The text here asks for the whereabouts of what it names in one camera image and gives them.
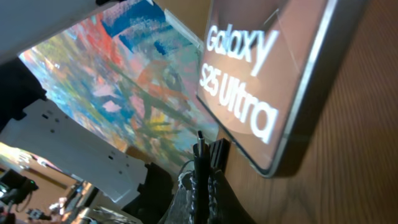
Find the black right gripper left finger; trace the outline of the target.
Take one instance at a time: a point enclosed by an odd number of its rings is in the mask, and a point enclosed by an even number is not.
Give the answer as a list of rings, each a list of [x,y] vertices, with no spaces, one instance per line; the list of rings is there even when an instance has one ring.
[[[158,224],[195,224],[196,184],[193,170],[179,175],[176,194]]]

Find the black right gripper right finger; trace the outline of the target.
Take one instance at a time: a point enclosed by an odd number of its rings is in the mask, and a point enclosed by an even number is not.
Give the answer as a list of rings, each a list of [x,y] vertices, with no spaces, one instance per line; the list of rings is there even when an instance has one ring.
[[[210,224],[255,224],[240,204],[232,187],[224,175],[231,143],[219,139],[210,147],[209,217]]]

